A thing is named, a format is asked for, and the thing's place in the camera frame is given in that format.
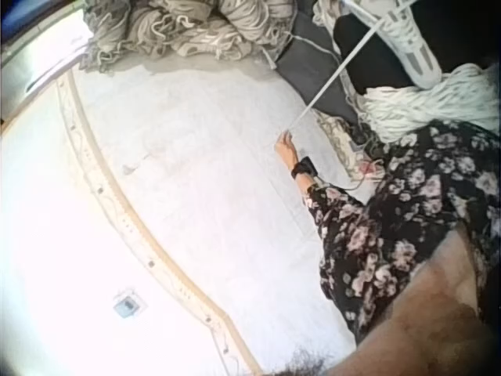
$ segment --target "white string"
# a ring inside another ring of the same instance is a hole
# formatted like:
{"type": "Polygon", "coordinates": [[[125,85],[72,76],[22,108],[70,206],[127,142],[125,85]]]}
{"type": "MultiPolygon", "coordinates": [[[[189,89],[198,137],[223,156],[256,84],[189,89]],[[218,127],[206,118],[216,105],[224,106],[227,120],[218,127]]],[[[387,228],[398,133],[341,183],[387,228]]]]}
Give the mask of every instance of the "white string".
{"type": "Polygon", "coordinates": [[[333,59],[339,63],[339,56],[337,56],[334,52],[330,51],[329,49],[324,49],[322,46],[320,45],[317,45],[316,43],[314,43],[314,41],[310,41],[309,39],[307,38],[303,38],[299,35],[295,35],[295,34],[292,34],[288,31],[285,32],[287,35],[289,35],[289,37],[291,39],[297,39],[298,41],[301,41],[301,42],[304,42],[304,43],[308,43],[310,46],[312,46],[313,48],[315,49],[318,49],[320,52],[324,52],[326,53],[327,55],[331,55],[333,57],[333,59]]]}
{"type": "Polygon", "coordinates": [[[442,82],[429,90],[367,89],[360,103],[360,121],[367,123],[383,143],[400,139],[430,121],[469,121],[499,133],[499,97],[496,66],[483,71],[475,64],[457,67],[444,74],[442,82]]]}
{"type": "Polygon", "coordinates": [[[329,88],[329,86],[332,85],[334,80],[339,76],[339,74],[343,71],[344,68],[350,63],[350,61],[353,60],[353,58],[356,56],[357,53],[362,49],[362,47],[369,41],[369,39],[376,34],[376,32],[380,29],[380,27],[383,25],[384,22],[387,21],[388,16],[391,13],[400,13],[403,9],[410,7],[412,4],[414,4],[417,0],[408,0],[407,2],[404,2],[401,4],[399,7],[397,7],[394,10],[391,10],[388,12],[384,17],[381,17],[370,29],[367,31],[367,33],[363,36],[363,38],[360,40],[360,42],[357,44],[357,46],[346,56],[346,59],[341,63],[341,65],[336,69],[336,71],[333,73],[332,76],[330,76],[329,80],[325,83],[325,85],[319,90],[319,92],[315,95],[315,97],[312,99],[312,101],[306,106],[306,108],[297,116],[292,123],[290,123],[289,129],[294,128],[297,124],[299,124],[299,121],[311,110],[313,106],[315,106],[315,103],[320,99],[320,97],[323,95],[323,93],[329,88]]]}

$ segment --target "pile of fabric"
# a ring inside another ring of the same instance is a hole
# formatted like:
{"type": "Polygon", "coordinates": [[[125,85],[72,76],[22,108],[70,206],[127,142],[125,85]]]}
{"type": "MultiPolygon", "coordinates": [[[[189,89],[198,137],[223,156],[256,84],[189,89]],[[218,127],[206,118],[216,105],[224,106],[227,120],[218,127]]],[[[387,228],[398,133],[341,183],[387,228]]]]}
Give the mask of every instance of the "pile of fabric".
{"type": "Polygon", "coordinates": [[[127,52],[158,58],[169,49],[227,60],[260,50],[274,61],[294,15],[294,0],[86,0],[94,37],[80,68],[105,71],[127,52]]]}

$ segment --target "black floral fabric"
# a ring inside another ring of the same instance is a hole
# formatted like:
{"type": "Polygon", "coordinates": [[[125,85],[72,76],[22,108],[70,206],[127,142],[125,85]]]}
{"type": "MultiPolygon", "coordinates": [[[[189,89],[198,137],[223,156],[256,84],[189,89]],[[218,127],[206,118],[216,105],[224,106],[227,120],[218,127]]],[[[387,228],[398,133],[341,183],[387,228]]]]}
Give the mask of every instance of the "black floral fabric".
{"type": "Polygon", "coordinates": [[[498,137],[433,121],[386,147],[386,176],[366,205],[330,184],[305,198],[324,244],[322,290],[357,342],[458,221],[479,294],[499,263],[498,137]]]}

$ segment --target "person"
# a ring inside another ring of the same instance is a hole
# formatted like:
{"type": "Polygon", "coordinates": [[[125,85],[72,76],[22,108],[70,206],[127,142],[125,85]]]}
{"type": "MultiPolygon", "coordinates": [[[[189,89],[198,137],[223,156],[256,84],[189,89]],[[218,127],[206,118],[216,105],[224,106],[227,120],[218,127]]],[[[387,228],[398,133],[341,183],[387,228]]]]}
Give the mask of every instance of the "person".
{"type": "Polygon", "coordinates": [[[357,343],[325,374],[475,374],[494,343],[478,297],[499,265],[499,138],[432,121],[385,147],[367,204],[315,180],[290,132],[275,148],[323,241],[323,293],[357,343]]]}

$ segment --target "skin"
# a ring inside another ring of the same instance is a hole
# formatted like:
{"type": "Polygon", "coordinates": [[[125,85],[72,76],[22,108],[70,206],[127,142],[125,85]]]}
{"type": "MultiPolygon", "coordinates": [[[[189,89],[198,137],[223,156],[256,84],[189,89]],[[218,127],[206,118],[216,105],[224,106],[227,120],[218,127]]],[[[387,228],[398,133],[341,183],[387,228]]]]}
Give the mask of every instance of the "skin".
{"type": "MultiPolygon", "coordinates": [[[[290,132],[280,135],[275,150],[291,171],[298,157],[290,132]]],[[[303,194],[315,183],[307,174],[298,174],[295,181],[303,194]]],[[[458,226],[449,232],[359,347],[326,374],[475,374],[476,367],[485,362],[493,338],[478,319],[471,259],[466,230],[458,226]]]]}

